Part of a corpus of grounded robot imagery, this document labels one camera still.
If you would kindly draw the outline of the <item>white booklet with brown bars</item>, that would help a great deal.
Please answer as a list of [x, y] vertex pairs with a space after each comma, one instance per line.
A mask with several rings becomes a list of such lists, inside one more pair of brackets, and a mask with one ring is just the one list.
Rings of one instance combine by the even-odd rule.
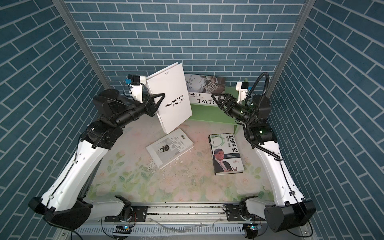
[[147, 88], [151, 95], [165, 94], [157, 110], [164, 133], [169, 134], [192, 116], [183, 65], [174, 63], [148, 77]]

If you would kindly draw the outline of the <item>white Loewe Foundation book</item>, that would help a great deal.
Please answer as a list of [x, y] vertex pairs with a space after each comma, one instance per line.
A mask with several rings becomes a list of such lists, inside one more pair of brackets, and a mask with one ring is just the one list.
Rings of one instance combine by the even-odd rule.
[[202, 105], [202, 106], [210, 106], [217, 107], [217, 103], [214, 101], [211, 95], [201, 95], [201, 96], [189, 96], [190, 103], [193, 105]]

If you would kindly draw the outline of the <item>white-backed heritage culture book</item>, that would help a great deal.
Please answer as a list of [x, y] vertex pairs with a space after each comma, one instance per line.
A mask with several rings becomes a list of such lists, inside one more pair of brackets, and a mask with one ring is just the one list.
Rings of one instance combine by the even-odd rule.
[[185, 74], [190, 99], [212, 99], [212, 94], [224, 94], [226, 80], [222, 77]]

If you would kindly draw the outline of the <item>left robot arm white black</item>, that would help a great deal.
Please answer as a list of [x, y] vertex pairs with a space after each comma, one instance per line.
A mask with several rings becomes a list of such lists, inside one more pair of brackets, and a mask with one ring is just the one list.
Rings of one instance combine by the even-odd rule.
[[89, 124], [78, 139], [74, 155], [53, 185], [40, 197], [29, 202], [29, 208], [42, 215], [51, 226], [74, 231], [87, 220], [117, 217], [121, 222], [133, 218], [132, 203], [122, 196], [112, 200], [88, 203], [87, 191], [102, 158], [123, 134], [123, 128], [146, 114], [153, 117], [165, 94], [149, 95], [140, 103], [107, 89], [93, 98], [100, 117]]

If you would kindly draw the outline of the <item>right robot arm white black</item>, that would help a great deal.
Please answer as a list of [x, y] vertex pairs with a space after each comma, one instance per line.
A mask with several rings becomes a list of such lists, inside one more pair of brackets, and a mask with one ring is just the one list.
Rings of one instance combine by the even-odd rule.
[[275, 233], [309, 224], [316, 207], [300, 192], [283, 160], [277, 137], [268, 123], [269, 98], [256, 95], [250, 105], [246, 105], [231, 94], [212, 94], [211, 97], [220, 110], [243, 126], [244, 137], [262, 161], [273, 188], [273, 201], [260, 197], [242, 199], [239, 204], [242, 217], [260, 217]]

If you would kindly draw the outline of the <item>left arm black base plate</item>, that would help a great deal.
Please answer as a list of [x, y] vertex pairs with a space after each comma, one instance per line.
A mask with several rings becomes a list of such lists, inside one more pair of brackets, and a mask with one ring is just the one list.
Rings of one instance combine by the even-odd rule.
[[115, 217], [108, 216], [104, 218], [104, 221], [106, 223], [128, 223], [128, 222], [143, 223], [146, 221], [148, 208], [149, 208], [148, 206], [131, 206], [127, 219], [122, 220], [120, 216], [115, 216]]

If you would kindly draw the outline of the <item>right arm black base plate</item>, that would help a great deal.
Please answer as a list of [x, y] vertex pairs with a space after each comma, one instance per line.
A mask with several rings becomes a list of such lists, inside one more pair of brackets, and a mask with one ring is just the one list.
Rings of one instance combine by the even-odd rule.
[[265, 221], [265, 219], [248, 213], [245, 209], [242, 209], [239, 205], [234, 204], [224, 204], [222, 205], [222, 210], [225, 212], [227, 221], [229, 222], [238, 222], [238, 221]]

